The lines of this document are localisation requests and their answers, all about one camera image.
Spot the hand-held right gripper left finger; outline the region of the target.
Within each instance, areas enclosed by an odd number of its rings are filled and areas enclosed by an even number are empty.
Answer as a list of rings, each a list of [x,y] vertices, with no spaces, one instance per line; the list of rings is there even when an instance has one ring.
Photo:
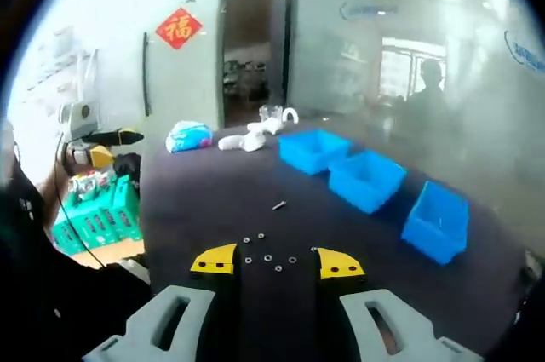
[[[163,289],[83,360],[238,361],[239,265],[235,243],[199,254],[188,286]]]

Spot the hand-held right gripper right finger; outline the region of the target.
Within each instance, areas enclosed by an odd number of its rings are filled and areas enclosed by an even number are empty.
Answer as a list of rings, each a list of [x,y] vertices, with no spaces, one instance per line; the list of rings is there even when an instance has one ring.
[[[323,361],[481,361],[435,335],[433,323],[390,290],[368,282],[352,256],[312,247],[316,263],[316,337]]]

